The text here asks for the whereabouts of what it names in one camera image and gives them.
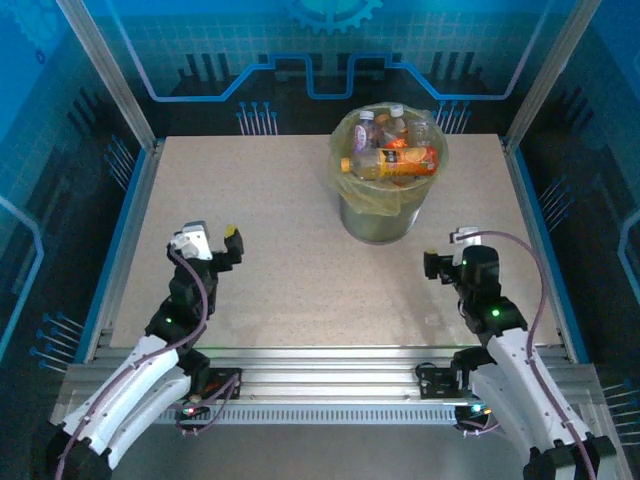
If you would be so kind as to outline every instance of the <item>glass panel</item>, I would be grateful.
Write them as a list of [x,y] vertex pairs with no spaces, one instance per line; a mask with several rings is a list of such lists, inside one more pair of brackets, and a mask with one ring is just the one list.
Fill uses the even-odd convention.
[[0,11],[0,477],[16,479],[77,351],[139,146],[55,2]]
[[446,132],[505,133],[573,3],[88,5],[164,136],[329,133],[385,100],[434,111]]
[[[640,386],[640,6],[603,0],[521,150],[610,404]],[[616,407],[624,413],[633,404]],[[640,467],[638,415],[615,417]]]

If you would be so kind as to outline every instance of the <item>trash can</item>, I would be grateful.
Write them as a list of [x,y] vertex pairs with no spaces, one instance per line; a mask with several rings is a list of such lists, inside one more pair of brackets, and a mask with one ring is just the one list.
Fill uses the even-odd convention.
[[[340,218],[347,231],[359,240],[384,244],[402,238],[413,226],[429,188],[446,168],[449,149],[440,127],[433,121],[432,146],[438,152],[438,171],[430,177],[402,179],[401,182],[367,181],[342,173],[340,162],[352,155],[353,129],[361,110],[376,115],[388,113],[391,103],[379,103],[354,110],[342,119],[331,134],[330,175],[340,195]],[[404,106],[405,118],[431,119],[431,112]]]

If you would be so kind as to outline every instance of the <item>orange label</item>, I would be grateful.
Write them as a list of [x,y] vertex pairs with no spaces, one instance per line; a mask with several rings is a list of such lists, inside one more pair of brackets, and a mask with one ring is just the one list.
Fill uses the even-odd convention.
[[438,152],[433,147],[386,149],[380,152],[380,176],[427,176],[438,171]]
[[406,148],[409,144],[404,138],[396,138],[387,143],[383,148]]

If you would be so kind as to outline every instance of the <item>plastic bottle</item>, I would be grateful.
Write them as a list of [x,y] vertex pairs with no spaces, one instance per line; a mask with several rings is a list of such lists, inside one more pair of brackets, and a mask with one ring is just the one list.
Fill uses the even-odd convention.
[[370,110],[360,112],[360,121],[353,131],[353,152],[358,153],[364,150],[371,150],[376,147],[375,126],[373,119],[375,114]]
[[377,148],[344,157],[340,167],[362,180],[429,176],[438,171],[438,152],[433,147]]
[[428,147],[436,138],[435,122],[431,118],[410,120],[407,125],[407,142],[412,147]]
[[380,145],[383,148],[408,147],[407,125],[404,121],[404,107],[392,105],[389,108],[390,115],[383,113],[376,118],[380,135]]

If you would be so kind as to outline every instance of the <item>robotic arm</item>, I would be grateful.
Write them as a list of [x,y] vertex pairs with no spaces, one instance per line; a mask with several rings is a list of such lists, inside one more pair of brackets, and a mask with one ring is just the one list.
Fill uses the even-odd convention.
[[108,480],[133,442],[167,408],[236,388],[239,370],[211,369],[209,359],[193,349],[215,310],[218,273],[242,261],[242,237],[235,227],[227,228],[224,242],[227,252],[211,252],[204,222],[188,223],[174,235],[167,246],[176,265],[169,297],[129,357],[91,398],[60,425],[47,423],[34,435],[33,479]]
[[454,255],[424,256],[425,275],[454,286],[458,310],[482,345],[454,356],[458,389],[491,407],[520,454],[525,480],[613,479],[613,444],[595,437],[569,405],[533,346],[527,322],[502,296],[498,253],[479,244],[483,232],[461,233],[454,236],[474,240]]

